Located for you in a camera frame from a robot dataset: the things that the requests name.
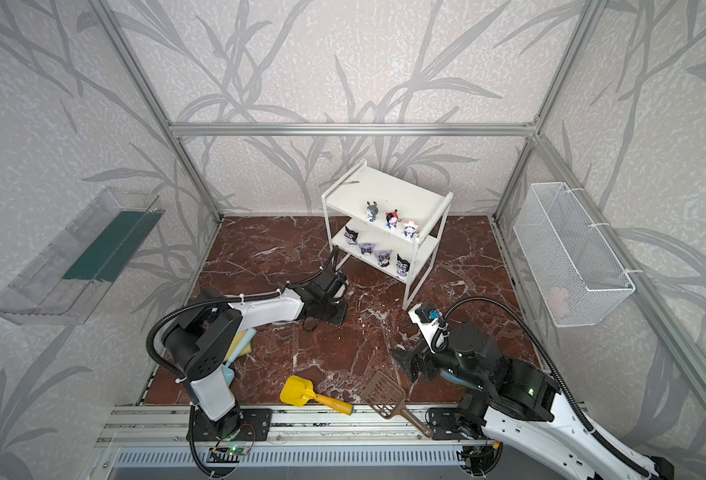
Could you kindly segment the dark purple small figure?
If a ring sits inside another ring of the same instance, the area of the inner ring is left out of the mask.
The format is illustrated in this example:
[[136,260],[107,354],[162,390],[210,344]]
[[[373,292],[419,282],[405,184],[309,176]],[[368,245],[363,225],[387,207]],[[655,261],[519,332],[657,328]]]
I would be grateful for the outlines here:
[[373,253],[374,246],[375,246],[375,244],[371,243],[371,242],[360,243],[359,244],[360,253],[362,255],[371,255]]

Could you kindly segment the black purple Kuromi figure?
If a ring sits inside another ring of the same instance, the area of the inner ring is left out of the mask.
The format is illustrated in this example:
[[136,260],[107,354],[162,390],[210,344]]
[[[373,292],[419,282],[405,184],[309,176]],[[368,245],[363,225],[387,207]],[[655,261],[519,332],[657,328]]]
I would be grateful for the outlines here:
[[344,227],[344,238],[347,242],[348,245],[354,246],[358,244],[358,236],[359,233],[348,228],[347,226]]

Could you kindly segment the purple caped Kuromi figure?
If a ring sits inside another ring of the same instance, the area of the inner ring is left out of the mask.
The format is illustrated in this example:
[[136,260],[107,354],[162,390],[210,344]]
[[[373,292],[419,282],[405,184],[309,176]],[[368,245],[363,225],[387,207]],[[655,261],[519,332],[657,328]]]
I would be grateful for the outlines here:
[[374,253],[374,256],[377,261],[377,264],[382,268],[388,267],[390,265],[390,261],[391,261],[391,254],[392,254],[391,250],[376,251]]

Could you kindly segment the grey suit Doraemon figure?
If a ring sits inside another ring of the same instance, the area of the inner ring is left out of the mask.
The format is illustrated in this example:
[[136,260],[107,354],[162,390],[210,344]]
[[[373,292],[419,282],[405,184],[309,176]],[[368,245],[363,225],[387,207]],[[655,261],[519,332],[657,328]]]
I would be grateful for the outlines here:
[[366,219],[368,222],[373,223],[379,213],[379,208],[376,201],[367,202],[366,207]]

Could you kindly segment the red ladybug Doraemon figure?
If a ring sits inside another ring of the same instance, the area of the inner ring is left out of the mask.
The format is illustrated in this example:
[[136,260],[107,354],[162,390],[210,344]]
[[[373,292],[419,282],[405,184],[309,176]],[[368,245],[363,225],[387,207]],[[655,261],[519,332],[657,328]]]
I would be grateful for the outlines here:
[[398,210],[394,209],[386,213],[386,227],[390,231],[396,231],[399,223]]

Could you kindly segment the blue white small figure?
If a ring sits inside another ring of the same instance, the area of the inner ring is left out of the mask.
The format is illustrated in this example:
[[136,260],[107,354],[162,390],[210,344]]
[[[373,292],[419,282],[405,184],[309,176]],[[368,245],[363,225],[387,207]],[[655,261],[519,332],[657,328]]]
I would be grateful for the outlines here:
[[403,235],[406,239],[414,240],[419,237],[419,224],[415,221],[405,221],[403,224]]

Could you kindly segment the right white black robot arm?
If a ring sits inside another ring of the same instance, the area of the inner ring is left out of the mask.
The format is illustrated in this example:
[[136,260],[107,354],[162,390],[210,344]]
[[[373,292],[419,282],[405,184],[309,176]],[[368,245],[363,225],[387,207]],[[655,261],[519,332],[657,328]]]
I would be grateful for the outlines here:
[[458,405],[437,421],[441,433],[512,446],[568,479],[674,477],[670,461],[624,445],[573,406],[555,379],[504,355],[476,325],[450,325],[424,306],[409,316],[424,340],[412,351],[391,352],[408,379],[441,375],[466,388]]

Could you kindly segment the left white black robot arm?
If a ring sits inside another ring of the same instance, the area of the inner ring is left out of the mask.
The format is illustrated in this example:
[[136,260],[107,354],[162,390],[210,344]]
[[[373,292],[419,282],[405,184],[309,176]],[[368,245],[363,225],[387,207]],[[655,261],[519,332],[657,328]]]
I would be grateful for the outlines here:
[[204,298],[157,320],[145,348],[154,363],[183,385],[193,406],[217,422],[237,406],[222,369],[236,335],[307,318],[340,325],[347,285],[346,275],[327,265],[304,282],[271,292]]

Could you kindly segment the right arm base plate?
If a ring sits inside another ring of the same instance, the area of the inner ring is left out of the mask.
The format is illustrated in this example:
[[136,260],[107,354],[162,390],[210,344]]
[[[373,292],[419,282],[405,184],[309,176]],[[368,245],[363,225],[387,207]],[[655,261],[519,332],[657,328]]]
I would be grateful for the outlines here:
[[433,431],[434,440],[449,441],[468,439],[460,429],[455,408],[429,408],[426,412],[426,423]]

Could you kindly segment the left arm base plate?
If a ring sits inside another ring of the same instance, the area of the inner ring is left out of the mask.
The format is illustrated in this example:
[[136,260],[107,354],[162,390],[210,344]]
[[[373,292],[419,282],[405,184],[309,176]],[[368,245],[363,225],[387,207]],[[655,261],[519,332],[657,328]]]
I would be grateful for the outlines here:
[[186,439],[196,442],[222,441],[266,441],[271,426],[270,408],[247,408],[236,406],[219,420],[210,420],[203,411],[195,407],[189,416]]

